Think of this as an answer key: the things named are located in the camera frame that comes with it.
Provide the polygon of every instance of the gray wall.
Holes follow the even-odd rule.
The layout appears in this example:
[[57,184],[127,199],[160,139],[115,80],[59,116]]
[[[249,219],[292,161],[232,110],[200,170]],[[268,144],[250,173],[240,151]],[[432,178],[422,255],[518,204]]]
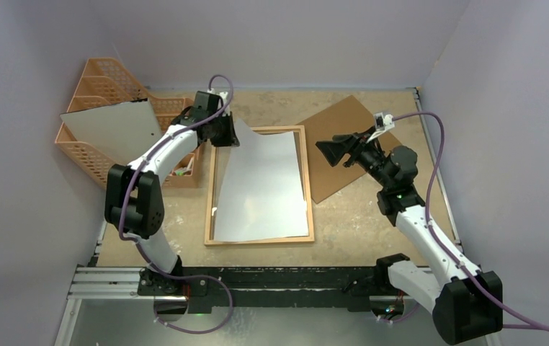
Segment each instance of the gray wall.
[[85,58],[112,55],[87,1],[0,0],[0,345],[51,345],[103,193],[53,142]]
[[444,118],[442,175],[469,257],[500,275],[506,303],[549,323],[549,1],[472,0],[422,100]]
[[146,85],[394,88],[423,84],[468,0],[91,0]]

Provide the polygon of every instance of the purple hose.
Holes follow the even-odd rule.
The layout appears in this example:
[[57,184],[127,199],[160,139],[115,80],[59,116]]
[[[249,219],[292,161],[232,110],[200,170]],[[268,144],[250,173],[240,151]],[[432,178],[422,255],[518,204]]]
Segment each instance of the purple hose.
[[172,329],[175,329],[175,330],[178,330],[180,332],[187,333],[187,334],[207,334],[207,333],[211,333],[211,332],[214,332],[217,329],[220,329],[226,323],[228,323],[230,321],[230,319],[232,318],[232,312],[233,312],[232,293],[230,292],[228,287],[226,287],[226,284],[224,284],[221,280],[219,280],[217,278],[214,278],[212,276],[208,276],[208,275],[174,276],[174,275],[170,275],[167,272],[164,272],[163,270],[158,268],[154,263],[152,263],[151,259],[149,259],[147,254],[143,251],[143,248],[141,247],[141,245],[139,244],[137,239],[124,235],[124,221],[125,221],[125,218],[126,218],[126,209],[128,208],[128,202],[130,201],[130,194],[132,193],[132,191],[135,187],[135,183],[137,181],[137,178],[138,178],[140,172],[145,167],[145,165],[147,165],[149,160],[151,160],[153,155],[155,155],[158,152],[158,150],[160,150],[168,142],[172,141],[173,138],[177,137],[178,135],[182,134],[183,132],[186,132],[188,130],[192,130],[194,128],[197,128],[198,126],[204,125],[204,124],[210,122],[211,120],[215,119],[216,117],[222,115],[226,111],[226,108],[230,105],[230,102],[232,102],[232,97],[234,95],[234,87],[232,85],[232,81],[228,77],[226,77],[224,75],[221,75],[221,74],[214,75],[213,77],[211,77],[211,80],[209,80],[209,89],[211,89],[211,84],[213,83],[213,80],[217,77],[224,78],[228,82],[228,85],[230,86],[230,94],[228,95],[228,99],[226,100],[226,103],[219,110],[217,110],[215,113],[213,113],[213,115],[211,115],[210,117],[208,117],[204,120],[201,120],[198,123],[191,124],[190,126],[182,128],[181,130],[175,131],[172,134],[172,136],[165,137],[165,139],[163,139],[162,141],[159,141],[155,146],[153,146],[153,148],[146,154],[145,159],[142,160],[142,162],[139,164],[139,166],[137,167],[137,169],[133,173],[133,176],[130,178],[128,188],[126,189],[126,194],[124,195],[124,201],[122,203],[122,210],[121,210],[122,213],[121,213],[121,216],[120,216],[120,222],[119,222],[118,227],[117,227],[117,232],[118,232],[117,235],[120,237],[120,239],[122,239],[123,241],[128,241],[128,240],[134,241],[135,245],[137,246],[137,250],[139,251],[141,257],[158,274],[164,276],[165,278],[169,278],[169,279],[172,279],[172,280],[194,280],[194,279],[212,280],[212,281],[215,281],[218,284],[220,284],[223,287],[223,289],[226,291],[226,294],[228,295],[228,301],[230,302],[230,305],[228,306],[228,314],[226,315],[226,317],[223,319],[223,321],[221,323],[219,323],[217,326],[215,326],[211,329],[207,329],[207,330],[199,330],[199,331],[189,330],[189,329],[184,329],[184,328],[177,327],[177,326],[174,326],[172,324],[169,324],[168,322],[165,322],[160,317],[158,317],[158,315],[156,313],[156,310],[154,308],[153,312],[156,315],[156,320],[158,322],[160,322],[165,327],[169,327],[169,328],[172,328]]
[[429,233],[432,235],[436,243],[442,248],[444,252],[452,259],[452,261],[470,278],[472,283],[477,287],[477,289],[485,296],[487,297],[493,304],[497,305],[500,309],[504,310],[508,314],[511,314],[512,316],[520,319],[521,321],[527,323],[527,325],[524,324],[504,324],[504,328],[510,328],[510,329],[538,329],[538,330],[544,330],[546,332],[549,332],[549,326],[546,324],[541,324],[540,322],[534,321],[526,316],[521,315],[520,313],[516,312],[509,306],[503,304],[501,301],[499,301],[497,298],[493,297],[474,277],[474,274],[470,272],[468,268],[465,267],[465,265],[462,264],[462,262],[453,254],[445,245],[442,243],[442,241],[438,238],[438,235],[436,235],[436,231],[431,225],[431,218],[429,217],[429,205],[431,202],[431,196],[432,196],[432,187],[434,186],[434,181],[436,178],[436,174],[438,172],[438,167],[440,166],[440,159],[442,158],[442,150],[445,146],[445,127],[444,124],[442,124],[442,120],[439,116],[435,115],[432,112],[413,112],[408,113],[405,115],[400,115],[399,117],[395,117],[393,121],[402,120],[407,117],[413,117],[415,115],[429,115],[433,117],[437,122],[438,126],[440,127],[440,145],[438,148],[438,154],[436,155],[436,162],[434,163],[434,170],[432,171],[432,175],[429,178],[429,184],[427,185],[427,195],[425,197],[425,220],[428,221],[427,228],[429,229]]

